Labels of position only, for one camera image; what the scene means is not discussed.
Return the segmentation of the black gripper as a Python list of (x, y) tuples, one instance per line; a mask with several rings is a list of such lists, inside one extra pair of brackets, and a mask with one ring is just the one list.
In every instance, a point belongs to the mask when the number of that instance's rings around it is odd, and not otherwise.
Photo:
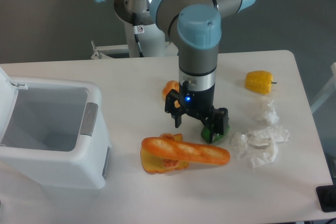
[(223, 134), (228, 127), (228, 110), (226, 108), (213, 110), (215, 85), (202, 91), (190, 90), (191, 85), (188, 81), (179, 86), (179, 93), (174, 89), (168, 92), (164, 108), (174, 119), (175, 127), (181, 125), (182, 115), (187, 114), (200, 121), (206, 120), (204, 126), (209, 127), (211, 134)]

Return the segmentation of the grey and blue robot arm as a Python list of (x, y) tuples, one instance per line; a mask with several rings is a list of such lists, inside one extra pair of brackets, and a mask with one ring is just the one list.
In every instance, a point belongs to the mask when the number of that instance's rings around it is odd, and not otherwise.
[(164, 56), (166, 39), (177, 47), (179, 82), (176, 90), (164, 95), (165, 111), (176, 127), (184, 114), (200, 120), (201, 136), (208, 143), (229, 130), (227, 109), (213, 106), (221, 19), (255, 1), (113, 0), (124, 23), (130, 57)]

